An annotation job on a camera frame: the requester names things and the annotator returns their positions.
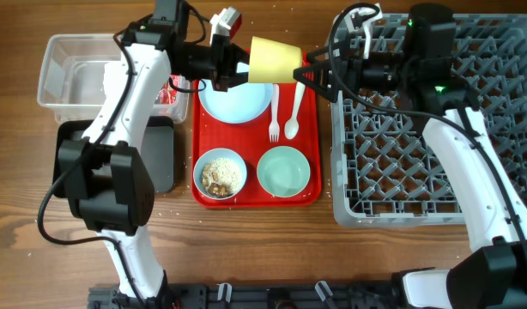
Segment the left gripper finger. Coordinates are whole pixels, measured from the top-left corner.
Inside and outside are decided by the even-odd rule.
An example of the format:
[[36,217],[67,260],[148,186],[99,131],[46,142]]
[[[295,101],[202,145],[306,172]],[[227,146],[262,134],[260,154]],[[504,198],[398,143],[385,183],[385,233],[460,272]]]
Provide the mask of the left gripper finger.
[[229,44],[227,46],[227,67],[236,69],[238,64],[248,64],[250,62],[250,53],[238,45]]
[[237,87],[248,82],[247,72],[233,72],[226,75],[220,72],[215,72],[211,77],[212,87],[215,91],[226,92],[230,88]]

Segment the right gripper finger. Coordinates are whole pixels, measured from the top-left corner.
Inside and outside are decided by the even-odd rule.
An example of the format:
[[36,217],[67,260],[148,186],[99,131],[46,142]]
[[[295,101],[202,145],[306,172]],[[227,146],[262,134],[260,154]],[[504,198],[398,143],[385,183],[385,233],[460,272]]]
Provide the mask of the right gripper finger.
[[329,66],[304,66],[294,70],[294,79],[329,102],[337,102],[339,89]]
[[333,60],[336,59],[335,55],[329,54],[329,47],[327,45],[322,46],[316,50],[308,51],[306,53],[306,59],[304,64],[305,71],[333,71],[338,68],[332,67]]

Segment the yellow plastic cup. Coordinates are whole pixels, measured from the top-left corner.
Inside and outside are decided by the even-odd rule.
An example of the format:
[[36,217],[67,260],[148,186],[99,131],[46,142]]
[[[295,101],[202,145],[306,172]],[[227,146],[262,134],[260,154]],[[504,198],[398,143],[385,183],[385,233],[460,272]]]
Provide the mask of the yellow plastic cup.
[[294,83],[303,64],[299,47],[254,36],[251,40],[249,83]]

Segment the red snack wrapper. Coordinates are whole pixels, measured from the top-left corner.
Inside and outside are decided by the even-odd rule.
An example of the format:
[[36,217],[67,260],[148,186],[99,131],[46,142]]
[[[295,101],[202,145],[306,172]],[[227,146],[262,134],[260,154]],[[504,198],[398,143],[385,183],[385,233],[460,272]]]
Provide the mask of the red snack wrapper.
[[170,75],[168,81],[163,85],[156,100],[156,105],[173,105],[176,101],[177,90],[175,89],[179,85],[179,76]]

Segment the white napkin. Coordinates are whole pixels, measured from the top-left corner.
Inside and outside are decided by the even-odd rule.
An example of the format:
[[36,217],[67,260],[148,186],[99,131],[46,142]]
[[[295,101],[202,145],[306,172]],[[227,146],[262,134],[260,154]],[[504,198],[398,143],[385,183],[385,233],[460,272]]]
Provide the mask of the white napkin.
[[128,78],[128,65],[126,62],[112,61],[104,67],[103,89],[106,101],[118,102]]

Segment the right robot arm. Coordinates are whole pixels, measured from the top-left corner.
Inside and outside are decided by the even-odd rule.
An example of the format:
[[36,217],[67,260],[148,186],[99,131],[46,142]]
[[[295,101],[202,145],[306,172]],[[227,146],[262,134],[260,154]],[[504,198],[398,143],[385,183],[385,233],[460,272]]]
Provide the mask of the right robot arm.
[[396,273],[400,306],[527,308],[527,207],[489,139],[477,92],[451,73],[457,24],[439,3],[409,11],[400,53],[350,51],[329,38],[294,79],[327,100],[361,89],[397,91],[402,114],[419,127],[450,182],[469,235],[470,255],[449,270]]

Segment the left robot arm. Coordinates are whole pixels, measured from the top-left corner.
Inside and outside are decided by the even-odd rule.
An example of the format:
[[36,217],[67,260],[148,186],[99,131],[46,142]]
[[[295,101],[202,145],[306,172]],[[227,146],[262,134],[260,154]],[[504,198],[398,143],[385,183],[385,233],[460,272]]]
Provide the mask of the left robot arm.
[[154,12],[113,36],[121,59],[104,73],[106,101],[77,140],[58,145],[50,196],[105,243],[120,283],[111,297],[124,308],[168,308],[173,294],[148,235],[154,184],[142,162],[143,136],[162,87],[171,76],[206,80],[218,91],[245,83],[237,66],[249,54],[232,42],[242,17],[235,8],[210,19],[211,35],[186,38],[196,14],[185,1],[159,1]]

